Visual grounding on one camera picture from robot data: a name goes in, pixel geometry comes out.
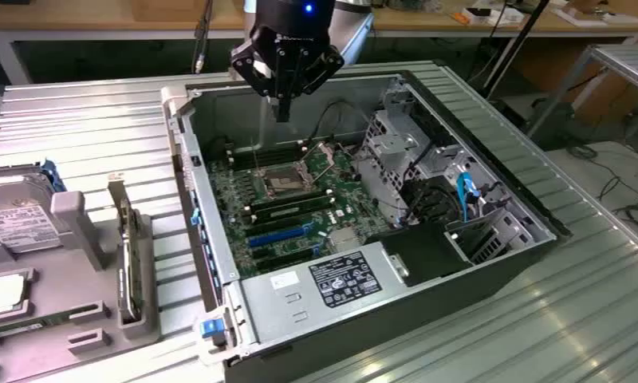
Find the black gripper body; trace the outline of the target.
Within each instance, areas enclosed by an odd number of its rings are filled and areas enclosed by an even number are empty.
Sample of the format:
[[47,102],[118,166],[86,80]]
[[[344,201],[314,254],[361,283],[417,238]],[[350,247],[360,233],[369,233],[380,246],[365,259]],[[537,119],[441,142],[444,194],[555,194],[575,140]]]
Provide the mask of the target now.
[[330,46],[335,1],[258,1],[251,44],[259,54],[275,54],[282,40]]

